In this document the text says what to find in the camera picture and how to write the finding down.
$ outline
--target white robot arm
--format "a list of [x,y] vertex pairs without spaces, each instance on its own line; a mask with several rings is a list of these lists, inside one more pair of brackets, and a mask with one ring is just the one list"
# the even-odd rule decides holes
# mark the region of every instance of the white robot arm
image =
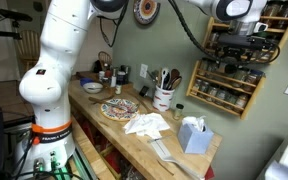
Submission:
[[[266,0],[188,2],[220,20],[254,23]],[[27,137],[16,147],[16,173],[61,168],[73,154],[75,145],[67,92],[73,67],[92,19],[96,16],[117,19],[126,6],[127,0],[51,2],[41,35],[39,61],[20,83],[21,95],[33,106],[35,122],[32,123],[33,137]]]

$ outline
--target blue tissue box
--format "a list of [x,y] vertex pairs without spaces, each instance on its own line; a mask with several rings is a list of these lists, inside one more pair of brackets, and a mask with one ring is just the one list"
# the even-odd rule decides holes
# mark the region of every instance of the blue tissue box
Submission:
[[192,124],[181,126],[177,135],[184,153],[205,154],[214,133],[205,125],[205,131],[200,132]]

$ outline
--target white cloth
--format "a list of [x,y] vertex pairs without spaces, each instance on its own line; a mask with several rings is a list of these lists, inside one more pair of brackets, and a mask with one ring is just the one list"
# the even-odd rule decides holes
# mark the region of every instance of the white cloth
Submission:
[[139,136],[148,135],[153,139],[162,137],[159,131],[169,129],[164,118],[157,113],[138,114],[125,126],[125,134],[136,133]]
[[203,132],[204,131],[204,122],[205,116],[201,116],[199,118],[193,117],[193,116],[187,116],[183,118],[182,125],[184,124],[192,124],[194,128],[196,128],[198,131]]

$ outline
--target electrical outlet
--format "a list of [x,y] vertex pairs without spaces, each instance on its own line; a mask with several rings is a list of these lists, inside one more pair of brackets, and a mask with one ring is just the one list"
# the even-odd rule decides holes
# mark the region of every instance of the electrical outlet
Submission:
[[148,66],[146,64],[141,64],[140,76],[146,78]]

